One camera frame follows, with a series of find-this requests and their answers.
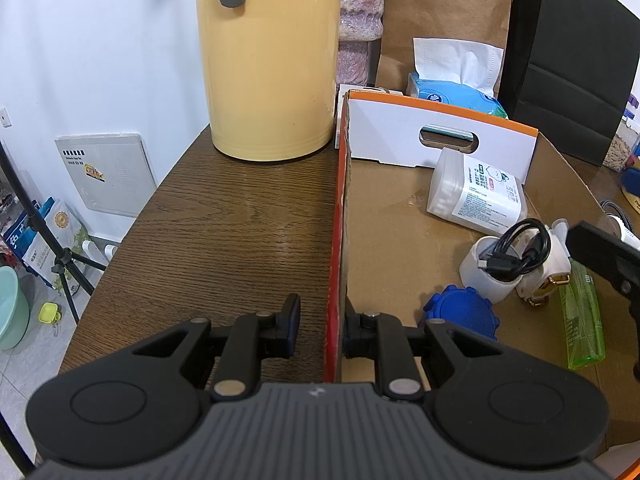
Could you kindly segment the orange white cardboard box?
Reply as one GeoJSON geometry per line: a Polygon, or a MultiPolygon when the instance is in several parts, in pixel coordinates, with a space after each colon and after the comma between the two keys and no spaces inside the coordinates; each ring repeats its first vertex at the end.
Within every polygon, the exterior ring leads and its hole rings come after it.
{"type": "Polygon", "coordinates": [[[499,304],[496,340],[454,323],[416,325],[419,304],[454,283],[470,230],[425,210],[431,174],[355,156],[358,102],[346,98],[338,153],[324,374],[311,404],[311,448],[325,479],[600,479],[604,440],[637,439],[639,385],[631,377],[629,300],[604,278],[596,286],[606,360],[591,372],[562,367],[561,307],[499,304]],[[346,359],[345,304],[417,328],[414,362],[422,401],[378,394],[374,364],[346,359]]]}

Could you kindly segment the beige yellow travel adapter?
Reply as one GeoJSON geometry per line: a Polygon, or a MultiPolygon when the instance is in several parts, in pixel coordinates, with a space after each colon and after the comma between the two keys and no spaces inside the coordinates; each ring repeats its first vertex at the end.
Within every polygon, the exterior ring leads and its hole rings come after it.
{"type": "Polygon", "coordinates": [[[551,240],[546,261],[529,274],[524,274],[515,290],[518,296],[532,306],[546,304],[551,295],[570,281],[570,253],[566,248],[568,222],[558,219],[548,227],[551,240]]]}

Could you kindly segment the green spray bottle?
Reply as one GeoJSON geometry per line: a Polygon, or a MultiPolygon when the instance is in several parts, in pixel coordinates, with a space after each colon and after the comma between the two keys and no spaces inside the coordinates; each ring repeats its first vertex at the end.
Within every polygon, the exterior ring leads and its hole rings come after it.
{"type": "Polygon", "coordinates": [[[605,359],[605,341],[594,279],[588,269],[573,258],[566,248],[570,225],[558,219],[551,231],[559,239],[570,260],[570,281],[559,289],[565,324],[567,365],[579,370],[605,359]]]}

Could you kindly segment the blue ridged lid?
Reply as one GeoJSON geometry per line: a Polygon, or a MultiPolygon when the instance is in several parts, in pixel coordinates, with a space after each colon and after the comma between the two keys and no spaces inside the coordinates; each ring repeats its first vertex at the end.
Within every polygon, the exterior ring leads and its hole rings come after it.
{"type": "Polygon", "coordinates": [[[492,302],[473,287],[448,285],[442,292],[436,292],[424,304],[424,318],[441,318],[460,325],[467,330],[496,340],[500,320],[494,313],[492,302]]]}

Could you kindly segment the white tape roll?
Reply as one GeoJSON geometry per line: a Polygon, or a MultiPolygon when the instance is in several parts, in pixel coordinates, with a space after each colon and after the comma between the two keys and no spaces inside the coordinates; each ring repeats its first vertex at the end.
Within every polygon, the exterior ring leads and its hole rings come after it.
{"type": "Polygon", "coordinates": [[[490,300],[493,304],[498,304],[506,299],[506,296],[515,289],[522,278],[518,276],[510,282],[499,281],[493,278],[485,270],[478,266],[480,256],[484,256],[489,249],[498,242],[496,236],[481,237],[469,250],[459,266],[459,275],[464,287],[472,287],[477,293],[490,300]]]}

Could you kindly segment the black paper bag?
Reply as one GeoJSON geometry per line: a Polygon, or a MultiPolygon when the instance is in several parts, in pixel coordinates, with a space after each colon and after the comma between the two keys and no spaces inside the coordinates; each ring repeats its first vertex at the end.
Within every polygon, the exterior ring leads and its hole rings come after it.
{"type": "Polygon", "coordinates": [[[601,165],[639,62],[618,0],[512,0],[498,100],[563,154],[601,165]]]}

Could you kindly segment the white wipes canister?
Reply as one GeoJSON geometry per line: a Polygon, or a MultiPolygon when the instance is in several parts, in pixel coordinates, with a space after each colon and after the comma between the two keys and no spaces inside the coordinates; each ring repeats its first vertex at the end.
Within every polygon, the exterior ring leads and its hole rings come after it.
{"type": "Polygon", "coordinates": [[[499,236],[527,217],[521,182],[467,154],[444,148],[432,174],[426,212],[499,236]]]}

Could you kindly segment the blue tissue pack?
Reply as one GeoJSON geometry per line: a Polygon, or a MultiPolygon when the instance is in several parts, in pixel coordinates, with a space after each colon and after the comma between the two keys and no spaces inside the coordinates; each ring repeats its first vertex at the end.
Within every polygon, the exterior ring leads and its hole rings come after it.
{"type": "Polygon", "coordinates": [[[408,75],[407,94],[507,118],[495,97],[502,57],[503,50],[491,44],[414,38],[414,69],[408,75]]]}

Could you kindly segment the small yellow green container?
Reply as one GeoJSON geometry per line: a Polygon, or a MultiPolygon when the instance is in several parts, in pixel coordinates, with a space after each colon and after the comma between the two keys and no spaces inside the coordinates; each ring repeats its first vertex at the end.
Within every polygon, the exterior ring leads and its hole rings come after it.
{"type": "Polygon", "coordinates": [[[51,301],[44,302],[38,313],[38,321],[43,325],[52,327],[54,336],[58,336],[58,324],[62,320],[60,307],[51,301]]]}

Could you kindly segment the brown paper bag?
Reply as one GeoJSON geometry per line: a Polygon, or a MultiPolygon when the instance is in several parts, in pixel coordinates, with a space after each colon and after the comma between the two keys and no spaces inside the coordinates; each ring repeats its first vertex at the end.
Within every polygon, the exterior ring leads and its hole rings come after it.
{"type": "Polygon", "coordinates": [[[413,40],[470,40],[503,49],[511,0],[385,0],[375,84],[404,90],[413,70],[413,40]]]}

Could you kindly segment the green plastic basin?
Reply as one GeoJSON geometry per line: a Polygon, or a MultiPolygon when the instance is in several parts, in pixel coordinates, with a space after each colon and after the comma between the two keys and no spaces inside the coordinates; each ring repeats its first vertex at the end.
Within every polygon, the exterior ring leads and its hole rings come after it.
{"type": "Polygon", "coordinates": [[[13,268],[0,269],[0,349],[16,347],[24,337],[29,322],[29,304],[13,268]]]}

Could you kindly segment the printed paper bag on floor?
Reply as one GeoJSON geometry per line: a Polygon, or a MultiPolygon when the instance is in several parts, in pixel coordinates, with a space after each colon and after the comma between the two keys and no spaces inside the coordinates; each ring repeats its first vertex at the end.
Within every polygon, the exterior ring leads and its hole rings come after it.
{"type": "MultiPolygon", "coordinates": [[[[49,197],[40,206],[39,212],[62,247],[68,247],[79,255],[84,253],[82,243],[90,240],[89,234],[66,203],[49,197]]],[[[60,276],[52,271],[55,253],[41,234],[28,226],[24,210],[2,233],[2,237],[27,270],[37,273],[48,286],[62,294],[60,276]]]]}

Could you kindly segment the yellow thermos jug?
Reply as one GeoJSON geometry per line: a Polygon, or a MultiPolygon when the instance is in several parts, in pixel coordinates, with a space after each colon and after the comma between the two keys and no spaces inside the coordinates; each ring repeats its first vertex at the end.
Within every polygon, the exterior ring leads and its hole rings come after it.
{"type": "Polygon", "coordinates": [[[196,0],[218,151],[280,162],[331,140],[340,7],[340,0],[196,0]]]}

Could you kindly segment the pink textured vase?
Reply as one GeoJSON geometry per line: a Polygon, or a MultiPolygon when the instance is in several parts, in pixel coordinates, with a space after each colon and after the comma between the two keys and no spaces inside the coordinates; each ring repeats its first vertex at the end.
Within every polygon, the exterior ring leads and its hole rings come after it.
{"type": "Polygon", "coordinates": [[[383,35],[384,0],[341,0],[337,83],[364,86],[371,44],[383,35]]]}

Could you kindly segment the white wall panel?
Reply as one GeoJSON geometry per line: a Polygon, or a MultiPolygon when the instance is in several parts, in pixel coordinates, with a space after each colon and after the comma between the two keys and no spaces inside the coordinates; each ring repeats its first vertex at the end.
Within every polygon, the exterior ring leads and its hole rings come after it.
{"type": "Polygon", "coordinates": [[[156,190],[139,133],[75,134],[54,142],[88,209],[134,218],[156,190]]]}

